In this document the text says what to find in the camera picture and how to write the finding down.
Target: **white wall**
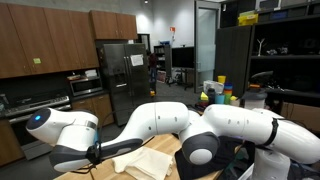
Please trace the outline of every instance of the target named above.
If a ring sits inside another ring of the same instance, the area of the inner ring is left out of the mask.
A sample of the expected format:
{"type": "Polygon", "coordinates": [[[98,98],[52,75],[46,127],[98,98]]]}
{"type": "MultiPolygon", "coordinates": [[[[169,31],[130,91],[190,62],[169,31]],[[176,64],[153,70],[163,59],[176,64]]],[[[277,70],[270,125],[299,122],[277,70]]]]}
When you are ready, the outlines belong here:
{"type": "Polygon", "coordinates": [[[138,33],[153,33],[153,3],[144,0],[0,0],[4,3],[89,12],[101,10],[136,15],[138,33]]]}
{"type": "Polygon", "coordinates": [[[170,41],[172,47],[194,46],[194,0],[154,0],[154,36],[151,45],[170,41]],[[175,27],[175,40],[170,27],[175,27]]]}

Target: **blue cup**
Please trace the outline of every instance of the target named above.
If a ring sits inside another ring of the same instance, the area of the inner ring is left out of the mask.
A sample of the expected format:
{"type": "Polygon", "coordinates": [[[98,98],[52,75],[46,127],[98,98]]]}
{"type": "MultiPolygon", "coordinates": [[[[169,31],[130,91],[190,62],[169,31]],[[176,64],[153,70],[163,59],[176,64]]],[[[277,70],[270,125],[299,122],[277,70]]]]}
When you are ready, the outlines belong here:
{"type": "Polygon", "coordinates": [[[215,96],[215,104],[224,104],[224,94],[216,94],[215,96]]]}

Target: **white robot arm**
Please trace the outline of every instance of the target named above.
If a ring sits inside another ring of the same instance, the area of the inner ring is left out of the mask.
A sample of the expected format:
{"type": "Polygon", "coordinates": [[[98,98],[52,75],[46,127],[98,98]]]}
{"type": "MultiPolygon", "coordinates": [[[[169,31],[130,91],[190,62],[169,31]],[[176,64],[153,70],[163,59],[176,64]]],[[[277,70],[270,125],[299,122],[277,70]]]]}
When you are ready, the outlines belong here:
{"type": "Polygon", "coordinates": [[[252,141],[297,162],[318,161],[320,140],[303,127],[279,118],[271,111],[228,105],[211,105],[200,116],[182,103],[148,103],[133,112],[116,139],[101,144],[101,151],[94,142],[98,120],[87,112],[42,109],[30,118],[27,130],[54,145],[49,158],[61,172],[94,163],[97,157],[107,159],[133,151],[148,138],[167,133],[179,134],[185,158],[197,165],[215,156],[222,135],[252,141]]]}

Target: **stainless steel refrigerator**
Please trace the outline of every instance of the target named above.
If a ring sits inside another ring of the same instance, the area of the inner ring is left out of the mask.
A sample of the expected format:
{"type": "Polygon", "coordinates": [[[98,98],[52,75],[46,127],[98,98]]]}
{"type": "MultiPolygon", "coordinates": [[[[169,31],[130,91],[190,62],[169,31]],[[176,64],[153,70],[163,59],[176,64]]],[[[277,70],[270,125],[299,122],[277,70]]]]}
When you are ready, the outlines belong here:
{"type": "Polygon", "coordinates": [[[144,44],[104,44],[99,48],[103,84],[110,91],[118,126],[128,122],[135,107],[151,102],[144,44]]]}

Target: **wooden table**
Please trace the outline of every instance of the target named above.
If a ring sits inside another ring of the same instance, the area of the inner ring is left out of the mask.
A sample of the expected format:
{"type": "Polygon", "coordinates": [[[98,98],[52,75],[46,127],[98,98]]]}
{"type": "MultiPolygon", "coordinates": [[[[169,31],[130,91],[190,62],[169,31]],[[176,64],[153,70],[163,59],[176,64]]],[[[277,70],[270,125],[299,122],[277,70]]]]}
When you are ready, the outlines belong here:
{"type": "MultiPolygon", "coordinates": [[[[157,151],[161,151],[168,155],[173,156],[174,153],[181,148],[180,142],[171,134],[165,134],[160,136],[155,136],[148,144],[145,145],[146,147],[155,149],[157,151]]],[[[221,174],[221,171],[212,172],[205,177],[200,178],[199,180],[206,180],[206,179],[217,179],[221,174]]],[[[114,166],[111,159],[103,161],[101,164],[97,166],[97,169],[92,169],[91,173],[88,174],[75,174],[75,173],[65,173],[58,178],[57,180],[122,180],[122,179],[132,179],[134,180],[131,175],[126,172],[122,172],[120,174],[114,172],[114,166]]],[[[179,180],[179,173],[177,171],[176,162],[173,163],[172,166],[172,173],[170,176],[166,176],[166,180],[179,180]]]]}

